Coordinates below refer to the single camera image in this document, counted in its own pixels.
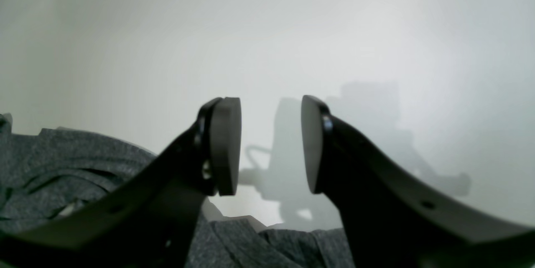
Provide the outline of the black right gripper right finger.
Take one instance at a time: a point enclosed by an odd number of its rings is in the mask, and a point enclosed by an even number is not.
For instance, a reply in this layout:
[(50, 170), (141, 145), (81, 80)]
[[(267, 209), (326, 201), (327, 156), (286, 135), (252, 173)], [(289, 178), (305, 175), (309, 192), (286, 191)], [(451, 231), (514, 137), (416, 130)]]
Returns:
[(455, 201), (304, 95), (309, 189), (338, 209), (356, 267), (533, 268), (535, 232)]

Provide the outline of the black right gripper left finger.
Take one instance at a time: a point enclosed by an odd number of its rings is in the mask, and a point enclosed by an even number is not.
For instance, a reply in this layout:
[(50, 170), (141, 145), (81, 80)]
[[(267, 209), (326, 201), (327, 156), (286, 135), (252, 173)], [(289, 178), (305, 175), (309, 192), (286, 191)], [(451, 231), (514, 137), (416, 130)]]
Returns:
[(1, 236), (13, 268), (181, 268), (208, 196), (236, 194), (239, 98), (204, 104), (195, 123), (132, 180), (67, 218)]

